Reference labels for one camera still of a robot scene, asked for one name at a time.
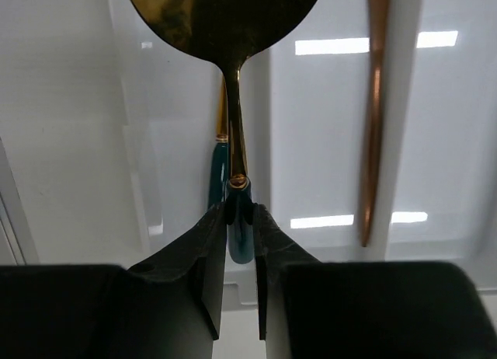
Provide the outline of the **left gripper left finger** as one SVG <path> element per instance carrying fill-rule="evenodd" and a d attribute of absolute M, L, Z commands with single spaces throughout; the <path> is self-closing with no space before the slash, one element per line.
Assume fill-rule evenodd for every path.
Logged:
<path fill-rule="evenodd" d="M 128 269 L 153 283 L 186 280 L 213 340 L 221 330 L 226 228 L 224 205 L 217 204 L 187 232 Z"/>

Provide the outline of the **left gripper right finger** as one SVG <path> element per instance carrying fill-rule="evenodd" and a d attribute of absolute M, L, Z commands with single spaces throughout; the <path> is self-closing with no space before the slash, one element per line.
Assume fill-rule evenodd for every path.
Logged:
<path fill-rule="evenodd" d="M 272 301 L 280 298 L 280 279 L 288 267 L 301 264 L 319 264 L 320 261 L 281 230 L 263 204 L 253 206 L 253 242 L 259 310 L 259 339 L 266 340 Z"/>

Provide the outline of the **rose gold knife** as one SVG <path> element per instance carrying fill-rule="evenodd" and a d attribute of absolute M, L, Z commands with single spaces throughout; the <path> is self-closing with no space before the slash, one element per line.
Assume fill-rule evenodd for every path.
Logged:
<path fill-rule="evenodd" d="M 361 170 L 360 214 L 361 246 L 369 244 L 379 179 L 382 142 L 382 81 L 388 31 L 390 0 L 367 0 L 369 20 L 369 87 Z"/>

